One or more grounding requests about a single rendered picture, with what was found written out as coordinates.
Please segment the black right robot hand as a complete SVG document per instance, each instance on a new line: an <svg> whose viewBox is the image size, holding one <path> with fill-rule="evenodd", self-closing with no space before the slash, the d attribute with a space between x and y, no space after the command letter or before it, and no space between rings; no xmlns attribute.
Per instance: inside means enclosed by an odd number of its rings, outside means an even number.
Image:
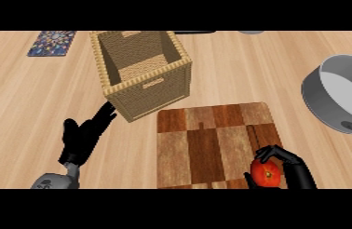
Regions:
<svg viewBox="0 0 352 229"><path fill-rule="evenodd" d="M286 178L286 185L289 189L317 189L317 183L314 181L308 166L302 158L290 153L278 145L268 145L256 151L255 159L259 159L264 163L271 160L281 171L281 175ZM278 187L262 187L253 181L250 171L244 173L244 179L247 187L250 189L278 189Z"/></svg>

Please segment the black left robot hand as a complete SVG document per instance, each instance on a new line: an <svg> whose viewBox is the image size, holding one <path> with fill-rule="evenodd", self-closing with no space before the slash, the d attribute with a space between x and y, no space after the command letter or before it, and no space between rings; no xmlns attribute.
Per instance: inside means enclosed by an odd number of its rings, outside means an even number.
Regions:
<svg viewBox="0 0 352 229"><path fill-rule="evenodd" d="M62 165L71 163L82 167L86 164L99 138L117 116L114 111L116 107L107 102L96 115L82 125L71 118L64 121L64 151L58 159Z"/></svg>

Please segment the red tomato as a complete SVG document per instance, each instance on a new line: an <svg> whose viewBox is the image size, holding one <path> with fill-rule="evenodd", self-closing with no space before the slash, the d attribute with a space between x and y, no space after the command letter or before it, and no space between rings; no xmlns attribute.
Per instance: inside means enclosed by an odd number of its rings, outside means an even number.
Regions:
<svg viewBox="0 0 352 229"><path fill-rule="evenodd" d="M256 184L262 187L281 185L281 171L277 164L268 160L265 163L255 159L250 165L250 175Z"/></svg>

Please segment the brown checkered wooden cutting board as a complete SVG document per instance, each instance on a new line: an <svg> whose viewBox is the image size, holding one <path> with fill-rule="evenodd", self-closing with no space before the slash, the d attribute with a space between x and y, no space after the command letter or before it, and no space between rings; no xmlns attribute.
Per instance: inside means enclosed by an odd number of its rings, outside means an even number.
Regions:
<svg viewBox="0 0 352 229"><path fill-rule="evenodd" d="M262 102L163 110L157 114L157 186L244 189L256 151L281 143Z"/></svg>

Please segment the grey metal pot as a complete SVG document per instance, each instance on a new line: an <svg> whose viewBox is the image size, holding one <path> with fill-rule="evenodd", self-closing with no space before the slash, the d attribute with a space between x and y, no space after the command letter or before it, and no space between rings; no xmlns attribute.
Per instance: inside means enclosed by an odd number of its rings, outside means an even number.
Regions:
<svg viewBox="0 0 352 229"><path fill-rule="evenodd" d="M302 96L321 122L352 134L352 55L333 55L323 61L303 80Z"/></svg>

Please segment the tall wicker basket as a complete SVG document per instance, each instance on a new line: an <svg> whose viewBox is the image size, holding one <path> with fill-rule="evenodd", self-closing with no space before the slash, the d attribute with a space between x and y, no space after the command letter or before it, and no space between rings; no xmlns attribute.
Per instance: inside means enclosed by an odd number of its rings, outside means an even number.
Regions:
<svg viewBox="0 0 352 229"><path fill-rule="evenodd" d="M127 122L190 96L191 58L172 31L89 33L104 95Z"/></svg>

